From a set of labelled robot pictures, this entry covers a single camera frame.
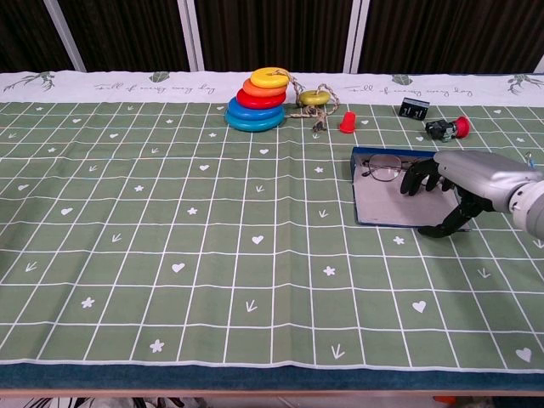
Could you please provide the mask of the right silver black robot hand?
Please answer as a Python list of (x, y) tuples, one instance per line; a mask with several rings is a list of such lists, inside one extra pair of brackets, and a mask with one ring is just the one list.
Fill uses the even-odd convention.
[(443, 191), (455, 188), (461, 197), (441, 224), (419, 228), (422, 235), (446, 237), (486, 211), (510, 213), (515, 226), (543, 238), (543, 172), (523, 162), (490, 152), (442, 150), (408, 168), (400, 193), (414, 196), (422, 181), (427, 191), (441, 182)]

